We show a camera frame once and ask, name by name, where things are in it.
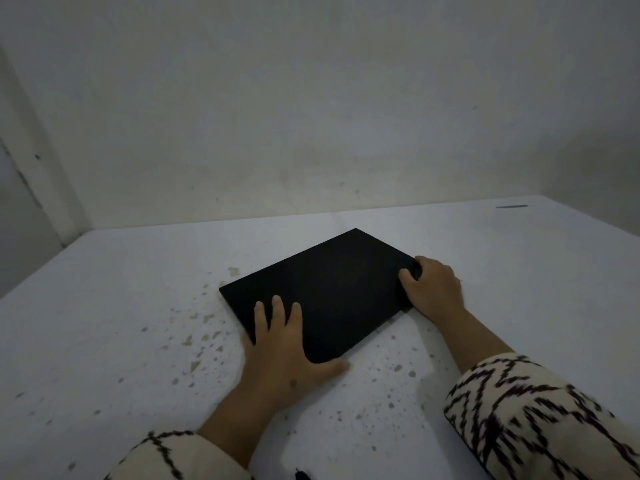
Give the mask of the black laptop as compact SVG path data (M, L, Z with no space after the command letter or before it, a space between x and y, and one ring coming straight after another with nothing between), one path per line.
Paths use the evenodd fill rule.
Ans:
M418 280L420 264L359 229L352 229L220 288L247 335L255 341L253 309L280 296L287 313L303 313L303 348L312 363L340 357L411 306L401 269Z

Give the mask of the person's left forearm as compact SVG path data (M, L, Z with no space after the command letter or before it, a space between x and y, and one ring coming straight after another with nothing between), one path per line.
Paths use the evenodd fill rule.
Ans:
M199 429L149 431L104 480L253 480L248 464L282 405L273 393L237 386Z

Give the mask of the person's right forearm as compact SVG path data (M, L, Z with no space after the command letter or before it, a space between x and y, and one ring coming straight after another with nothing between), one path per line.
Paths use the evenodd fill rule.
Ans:
M461 377L444 417L492 480L640 480L640 437L464 308L429 317Z

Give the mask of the person's right hand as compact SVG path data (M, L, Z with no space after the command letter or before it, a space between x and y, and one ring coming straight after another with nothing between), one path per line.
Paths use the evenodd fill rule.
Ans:
M461 282L450 266L423 256L415 259L421 270L418 278L421 290L420 297L409 298L409 301L440 328L466 311Z

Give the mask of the person's left hand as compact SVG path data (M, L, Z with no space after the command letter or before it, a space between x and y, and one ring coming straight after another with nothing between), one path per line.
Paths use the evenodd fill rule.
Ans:
M312 362L303 349L303 314L299 303L293 303L290 314L286 314L286 331L279 344L270 339L270 322L264 304L256 302L253 352L244 357L241 378L234 391L250 409L274 415L333 379L311 377Z

